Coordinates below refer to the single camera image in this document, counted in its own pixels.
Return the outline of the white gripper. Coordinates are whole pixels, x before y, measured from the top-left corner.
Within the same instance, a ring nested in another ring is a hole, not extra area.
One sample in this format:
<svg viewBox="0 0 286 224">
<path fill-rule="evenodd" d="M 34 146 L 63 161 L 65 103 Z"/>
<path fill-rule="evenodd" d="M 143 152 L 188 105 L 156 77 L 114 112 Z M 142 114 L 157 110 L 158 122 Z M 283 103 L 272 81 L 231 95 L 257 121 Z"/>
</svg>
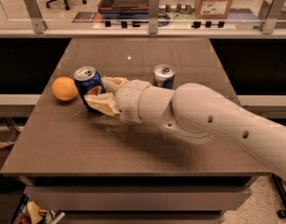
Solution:
<svg viewBox="0 0 286 224">
<path fill-rule="evenodd" d="M 128 81 L 125 77 L 102 77 L 102 82 L 107 93 L 86 94 L 84 99 L 89 107 L 108 116 L 120 114 L 126 121 L 140 123 L 139 100 L 151 84 L 138 79 Z"/>
</svg>

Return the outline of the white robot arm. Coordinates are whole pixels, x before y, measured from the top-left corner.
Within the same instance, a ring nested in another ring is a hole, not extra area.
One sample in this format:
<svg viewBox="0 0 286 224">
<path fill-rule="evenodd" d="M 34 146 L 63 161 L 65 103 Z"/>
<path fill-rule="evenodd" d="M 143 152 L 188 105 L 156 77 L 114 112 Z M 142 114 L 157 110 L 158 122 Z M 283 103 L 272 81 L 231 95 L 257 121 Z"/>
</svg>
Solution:
<svg viewBox="0 0 286 224">
<path fill-rule="evenodd" d="M 128 122 L 152 123 L 194 144 L 222 136 L 286 181 L 285 126 L 197 83 L 170 90 L 138 79 L 104 77 L 102 81 L 104 93 L 95 89 L 84 96 L 89 107 Z"/>
</svg>

